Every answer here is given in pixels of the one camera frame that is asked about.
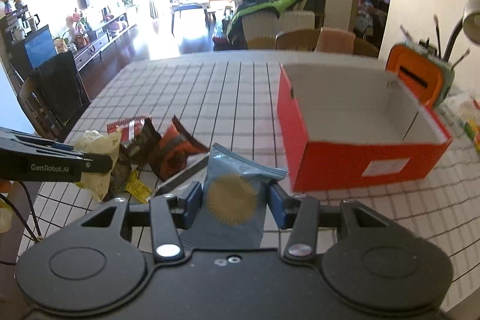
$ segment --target cable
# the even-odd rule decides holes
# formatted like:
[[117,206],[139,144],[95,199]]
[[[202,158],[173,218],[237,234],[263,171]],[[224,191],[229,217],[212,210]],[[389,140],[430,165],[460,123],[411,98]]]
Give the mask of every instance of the cable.
[[17,265],[15,262],[4,262],[3,260],[0,260],[0,264],[4,264],[6,266],[16,266]]
[[32,203],[32,198],[30,197],[30,193],[28,192],[27,186],[25,186],[25,183],[22,181],[18,181],[20,185],[22,185],[23,190],[25,190],[25,194],[28,199],[28,204],[30,205],[30,212],[32,212],[32,217],[33,217],[33,222],[35,224],[35,229],[37,229],[38,236],[42,236],[42,233],[40,232],[40,227],[38,225],[38,219],[37,216],[35,215],[35,209],[33,208],[33,203]]
[[25,219],[22,217],[22,215],[20,214],[20,212],[18,211],[18,209],[15,207],[15,205],[13,205],[10,200],[5,197],[2,193],[0,193],[0,199],[3,200],[8,206],[11,207],[11,209],[15,212],[15,214],[17,215],[18,219],[22,222],[23,226],[25,227],[25,229],[27,229],[28,233],[30,233],[30,236],[32,237],[32,240],[34,242],[38,242],[38,239],[35,237],[35,234],[33,233],[33,231],[30,229],[30,227],[28,226],[27,222],[25,221]]

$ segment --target gold sticker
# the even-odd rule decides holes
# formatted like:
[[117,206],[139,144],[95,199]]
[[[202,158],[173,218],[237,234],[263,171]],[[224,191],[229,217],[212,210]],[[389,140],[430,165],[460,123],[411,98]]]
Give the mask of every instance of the gold sticker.
[[210,184],[206,201],[213,216],[228,226],[234,226],[253,217],[257,194],[240,175],[228,174],[219,176]]

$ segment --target snack bag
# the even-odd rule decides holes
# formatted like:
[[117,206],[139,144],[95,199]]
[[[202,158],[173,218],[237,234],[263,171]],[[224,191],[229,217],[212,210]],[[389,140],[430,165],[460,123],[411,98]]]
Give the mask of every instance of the snack bag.
[[152,119],[150,115],[138,115],[132,118],[125,118],[122,120],[118,120],[112,122],[111,124],[107,124],[106,132],[108,134],[113,133],[117,130],[117,127],[121,129],[121,142],[125,143],[129,140],[132,140],[135,135],[139,134],[145,124],[145,119],[149,118]]
[[201,249],[259,248],[265,225],[268,186],[283,168],[252,162],[215,143],[210,151],[202,208],[181,233],[184,246]]
[[127,144],[125,154],[133,164],[143,166],[161,138],[155,130],[152,120],[146,118],[140,132]]
[[[113,167],[119,156],[120,139],[122,131],[117,129],[107,136],[103,136],[96,130],[88,130],[73,146],[74,151],[92,152],[109,155],[112,158]],[[111,170],[106,174],[95,174],[83,172],[78,187],[87,188],[92,191],[92,196],[100,202],[104,199],[109,190]]]
[[187,166],[187,158],[208,148],[188,133],[176,116],[148,156],[152,171],[165,181]]
[[115,163],[111,176],[110,176],[110,185],[109,192],[111,195],[125,191],[125,184],[131,173],[131,164],[130,160],[126,156],[126,149],[123,145],[120,144],[118,151],[118,159]]

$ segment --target lamp shade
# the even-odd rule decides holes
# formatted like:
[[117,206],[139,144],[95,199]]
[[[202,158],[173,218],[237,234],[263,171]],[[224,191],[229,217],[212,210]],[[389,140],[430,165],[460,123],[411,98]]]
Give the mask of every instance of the lamp shade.
[[465,0],[463,31],[470,41],[480,45],[480,0]]

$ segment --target circular pad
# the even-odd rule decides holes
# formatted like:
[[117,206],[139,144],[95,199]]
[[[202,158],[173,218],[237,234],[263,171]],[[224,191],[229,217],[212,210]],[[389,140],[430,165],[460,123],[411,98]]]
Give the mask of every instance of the circular pad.
[[324,254],[322,269],[329,285],[347,300],[374,310],[440,305],[452,278],[447,255],[423,239],[378,229],[369,235],[355,232]]
[[[71,260],[82,259],[82,262],[71,266]],[[81,281],[93,278],[103,270],[107,263],[104,255],[92,248],[72,247],[62,250],[50,259],[50,269],[59,278]]]
[[62,312],[96,310],[122,299],[142,281],[145,258],[105,228],[68,227],[35,244],[17,263],[23,293]]

